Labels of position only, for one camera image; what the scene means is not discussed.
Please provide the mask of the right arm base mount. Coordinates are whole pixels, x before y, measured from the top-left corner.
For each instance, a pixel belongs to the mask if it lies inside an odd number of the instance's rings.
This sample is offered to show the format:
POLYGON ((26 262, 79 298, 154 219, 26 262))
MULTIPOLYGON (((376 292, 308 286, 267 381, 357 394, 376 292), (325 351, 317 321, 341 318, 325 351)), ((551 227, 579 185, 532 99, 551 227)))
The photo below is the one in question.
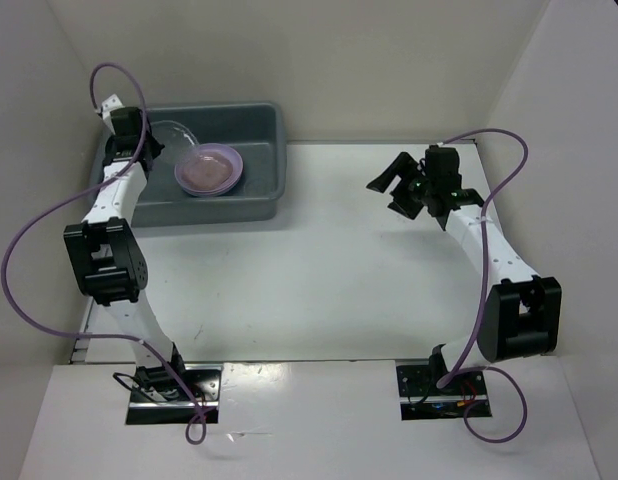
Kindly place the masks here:
POLYGON ((402 421, 491 417, 486 383, 480 373, 461 375, 439 390, 428 361, 397 362, 395 365, 402 421))

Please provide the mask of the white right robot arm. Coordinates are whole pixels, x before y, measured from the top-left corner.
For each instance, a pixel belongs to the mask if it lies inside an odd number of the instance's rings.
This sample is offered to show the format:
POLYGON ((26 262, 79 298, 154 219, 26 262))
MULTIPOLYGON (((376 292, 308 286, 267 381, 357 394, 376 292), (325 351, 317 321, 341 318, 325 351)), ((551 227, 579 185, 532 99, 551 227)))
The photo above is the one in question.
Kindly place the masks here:
POLYGON ((562 288, 543 277, 509 244, 487 212, 487 203, 462 184, 456 149, 429 146, 423 159, 400 153, 368 189, 388 192, 390 210, 410 219, 421 211, 462 248, 481 276, 477 318, 465 339, 436 346, 428 382, 449 393, 471 369, 548 354, 558 343, 562 288))

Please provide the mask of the clear bowl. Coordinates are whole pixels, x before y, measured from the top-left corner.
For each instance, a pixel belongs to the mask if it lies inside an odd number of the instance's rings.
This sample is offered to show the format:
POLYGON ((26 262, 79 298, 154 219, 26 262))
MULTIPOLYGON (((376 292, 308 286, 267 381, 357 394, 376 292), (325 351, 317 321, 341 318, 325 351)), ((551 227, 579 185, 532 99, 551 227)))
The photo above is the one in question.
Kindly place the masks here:
POLYGON ((162 120, 152 124, 153 137, 164 146, 156 163, 175 166, 199 144, 195 135, 183 124, 162 120))

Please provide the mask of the brown translucent square plate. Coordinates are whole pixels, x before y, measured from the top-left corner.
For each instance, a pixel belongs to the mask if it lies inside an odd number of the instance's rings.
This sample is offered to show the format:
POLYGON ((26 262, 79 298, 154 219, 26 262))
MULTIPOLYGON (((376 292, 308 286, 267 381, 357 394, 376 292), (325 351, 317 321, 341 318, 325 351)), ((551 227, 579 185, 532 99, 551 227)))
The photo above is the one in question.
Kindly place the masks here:
POLYGON ((197 191, 212 191, 220 188, 233 175, 233 165, 218 152, 202 153, 188 159, 181 167, 184 184, 197 191))

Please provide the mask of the purple plastic plate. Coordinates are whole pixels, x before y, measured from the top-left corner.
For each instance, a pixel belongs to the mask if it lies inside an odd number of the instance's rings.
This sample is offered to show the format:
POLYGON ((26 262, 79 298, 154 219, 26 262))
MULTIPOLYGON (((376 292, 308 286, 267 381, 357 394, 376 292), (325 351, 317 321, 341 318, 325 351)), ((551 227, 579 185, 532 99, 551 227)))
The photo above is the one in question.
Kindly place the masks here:
POLYGON ((214 197, 229 192, 241 179, 242 156, 225 144, 206 143, 191 147, 174 167, 183 191, 196 197, 214 197))

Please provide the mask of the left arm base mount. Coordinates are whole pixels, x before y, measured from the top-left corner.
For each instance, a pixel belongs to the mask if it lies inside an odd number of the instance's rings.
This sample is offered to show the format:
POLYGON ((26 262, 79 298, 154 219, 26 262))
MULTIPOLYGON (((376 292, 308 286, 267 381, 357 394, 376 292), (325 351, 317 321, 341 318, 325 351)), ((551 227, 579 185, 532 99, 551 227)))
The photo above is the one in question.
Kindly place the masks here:
MULTIPOLYGON (((188 363, 182 375, 196 400, 208 409, 208 424, 218 423, 222 373, 221 364, 188 363)), ((138 373, 114 372, 112 377, 129 392, 127 425, 185 425, 195 414, 193 403, 177 384, 160 392, 142 386, 138 373)))

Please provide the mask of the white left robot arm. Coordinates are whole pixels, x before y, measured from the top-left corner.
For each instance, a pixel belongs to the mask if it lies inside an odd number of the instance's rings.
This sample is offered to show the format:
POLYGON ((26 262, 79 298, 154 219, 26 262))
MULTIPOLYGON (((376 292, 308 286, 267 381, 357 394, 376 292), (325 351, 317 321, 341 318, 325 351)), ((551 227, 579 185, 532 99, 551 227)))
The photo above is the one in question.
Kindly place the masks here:
POLYGON ((141 381, 166 399, 178 399, 187 391, 189 376, 149 304, 148 266, 131 229, 163 145, 153 137, 144 112, 123 106, 115 95, 103 102, 101 117, 111 131, 103 159, 104 185, 81 223, 65 228, 65 246, 79 290, 132 338, 141 381))

